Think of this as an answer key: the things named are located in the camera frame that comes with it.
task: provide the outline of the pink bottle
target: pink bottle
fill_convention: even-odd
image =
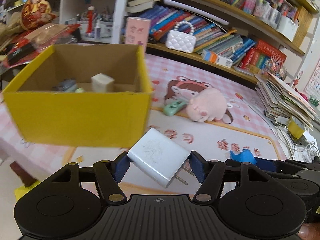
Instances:
[[[129,17],[127,18],[127,27],[125,31],[125,44],[138,44],[142,45],[144,51],[146,51],[149,28],[151,20]]]
[[[245,0],[243,11],[252,14],[254,11],[254,7],[256,6],[257,0]]]

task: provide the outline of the stack of books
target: stack of books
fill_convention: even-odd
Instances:
[[[128,2],[126,7],[126,12],[128,13],[138,13],[143,12],[147,9],[153,8],[156,2],[160,2],[160,0],[134,0]]]
[[[249,70],[251,73],[260,74],[266,68],[270,59],[283,66],[287,56],[265,41],[258,40],[255,47],[248,50],[246,56],[239,64],[239,68]]]
[[[194,52],[202,54],[203,50],[211,51],[230,58],[233,65],[238,65],[247,51],[256,44],[255,41],[247,37],[243,38],[239,34],[235,34],[235,29],[226,32],[215,23],[181,9],[155,5],[139,17],[151,20],[149,36],[161,43],[166,42],[169,31],[174,28],[177,22],[182,20],[190,22],[195,27]],[[178,31],[189,33],[190,26],[181,25]]]
[[[266,111],[265,116],[272,122],[276,118],[296,117],[302,124],[312,128],[311,121],[316,112],[312,106],[292,87],[269,73],[268,80],[259,79],[256,88]]]

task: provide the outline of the mint green object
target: mint green object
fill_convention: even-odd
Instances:
[[[183,100],[175,100],[171,104],[168,104],[164,107],[163,113],[167,116],[173,116],[183,108],[187,106],[188,103],[186,103]]]

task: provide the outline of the white handbag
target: white handbag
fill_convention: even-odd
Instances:
[[[188,24],[191,27],[190,33],[178,32],[178,28],[182,24]],[[196,37],[193,36],[195,28],[189,22],[178,22],[173,31],[169,31],[165,45],[169,49],[175,49],[186,53],[192,53],[196,44]]]

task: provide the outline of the pearl handle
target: pearl handle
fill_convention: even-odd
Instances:
[[[194,26],[193,26],[190,22],[187,22],[187,21],[181,21],[181,22],[176,23],[176,25],[175,25],[175,27],[173,28],[173,30],[174,30],[174,31],[177,31],[178,28],[179,28],[181,25],[183,25],[183,24],[188,24],[188,25],[190,26],[191,30],[190,30],[189,34],[190,34],[190,35],[193,35],[193,33],[195,32],[195,28],[194,28]]]

